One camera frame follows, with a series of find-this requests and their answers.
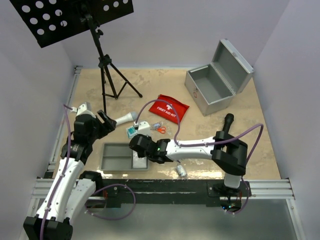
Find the white gauze pad packet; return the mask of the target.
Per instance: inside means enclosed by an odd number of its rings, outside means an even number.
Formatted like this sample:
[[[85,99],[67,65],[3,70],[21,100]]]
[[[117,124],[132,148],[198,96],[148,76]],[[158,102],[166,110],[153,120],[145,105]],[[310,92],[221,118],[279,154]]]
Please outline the white gauze pad packet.
[[[138,153],[132,152],[132,169],[145,170],[148,168],[148,160],[146,157],[139,157]]]

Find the orange handled scissors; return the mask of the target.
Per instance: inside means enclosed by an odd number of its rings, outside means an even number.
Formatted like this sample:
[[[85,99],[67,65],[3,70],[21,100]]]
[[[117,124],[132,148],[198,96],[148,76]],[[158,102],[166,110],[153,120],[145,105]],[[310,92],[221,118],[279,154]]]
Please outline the orange handled scissors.
[[[157,132],[159,132],[161,134],[165,134],[166,133],[166,127],[164,127],[164,126],[161,126],[161,127],[158,127],[158,128],[153,127],[151,130],[152,131],[157,131]]]

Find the grey compartment tray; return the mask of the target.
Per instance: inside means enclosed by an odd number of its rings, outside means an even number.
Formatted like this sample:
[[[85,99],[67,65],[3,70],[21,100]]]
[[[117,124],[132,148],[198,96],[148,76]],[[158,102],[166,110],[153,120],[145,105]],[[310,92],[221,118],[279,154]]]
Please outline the grey compartment tray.
[[[132,169],[133,150],[128,143],[105,143],[99,169],[101,171],[147,171],[149,169]]]

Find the red first aid pouch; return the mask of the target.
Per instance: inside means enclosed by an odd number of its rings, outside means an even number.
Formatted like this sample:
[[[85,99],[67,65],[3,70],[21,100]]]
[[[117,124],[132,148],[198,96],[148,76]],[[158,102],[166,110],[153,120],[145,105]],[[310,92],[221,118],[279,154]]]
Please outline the red first aid pouch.
[[[153,103],[149,111],[175,124],[178,124],[178,120],[179,122],[182,121],[190,107],[171,96],[163,94],[160,94],[157,99],[158,101]]]

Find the teal gauze dressing packet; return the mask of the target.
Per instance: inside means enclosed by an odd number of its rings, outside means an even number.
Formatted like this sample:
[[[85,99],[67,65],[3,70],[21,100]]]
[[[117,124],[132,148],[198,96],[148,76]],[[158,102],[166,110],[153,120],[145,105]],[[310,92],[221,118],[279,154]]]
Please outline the teal gauze dressing packet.
[[[126,134],[129,139],[133,138],[137,134],[137,130],[134,126],[130,126],[126,128]]]

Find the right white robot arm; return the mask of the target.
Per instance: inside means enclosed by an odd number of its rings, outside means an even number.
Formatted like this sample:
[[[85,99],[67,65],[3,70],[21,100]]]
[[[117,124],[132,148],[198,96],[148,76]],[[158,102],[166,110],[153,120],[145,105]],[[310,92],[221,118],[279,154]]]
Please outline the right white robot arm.
[[[230,197],[241,190],[242,176],[246,174],[248,145],[225,131],[213,137],[175,142],[173,139],[153,141],[150,136],[137,134],[129,148],[140,158],[164,164],[185,159],[212,160],[224,172],[223,192]]]

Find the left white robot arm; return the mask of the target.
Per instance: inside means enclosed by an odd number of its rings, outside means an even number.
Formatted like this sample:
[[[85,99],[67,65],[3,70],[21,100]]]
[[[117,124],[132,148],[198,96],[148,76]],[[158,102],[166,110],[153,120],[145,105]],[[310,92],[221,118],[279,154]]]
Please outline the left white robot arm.
[[[79,184],[76,181],[93,151],[94,142],[113,132],[116,124],[102,110],[93,114],[87,109],[77,109],[48,194],[35,215],[24,220],[28,239],[71,239],[73,223],[83,205],[90,196],[99,196],[104,190],[102,177],[97,173],[81,178]]]

